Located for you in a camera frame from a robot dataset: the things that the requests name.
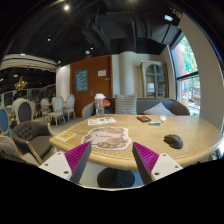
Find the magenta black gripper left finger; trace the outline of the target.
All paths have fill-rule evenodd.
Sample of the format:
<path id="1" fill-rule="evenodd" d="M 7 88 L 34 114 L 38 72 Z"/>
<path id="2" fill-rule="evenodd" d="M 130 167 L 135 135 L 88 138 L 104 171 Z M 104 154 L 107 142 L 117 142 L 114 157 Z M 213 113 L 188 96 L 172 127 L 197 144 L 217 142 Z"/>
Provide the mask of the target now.
<path id="1" fill-rule="evenodd" d="M 78 184 L 91 153 L 91 143 L 86 142 L 65 153 L 65 158 L 72 171 L 70 181 Z"/>

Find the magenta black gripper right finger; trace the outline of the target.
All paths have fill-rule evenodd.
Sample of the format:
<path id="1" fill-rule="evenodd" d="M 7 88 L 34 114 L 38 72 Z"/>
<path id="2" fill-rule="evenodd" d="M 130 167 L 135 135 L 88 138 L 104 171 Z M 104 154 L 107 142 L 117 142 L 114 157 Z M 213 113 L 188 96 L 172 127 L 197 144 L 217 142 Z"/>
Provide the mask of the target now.
<path id="1" fill-rule="evenodd" d="M 145 185 L 151 183 L 151 173 L 159 158 L 159 155 L 137 142 L 133 143 L 132 153 L 143 183 Z"/>

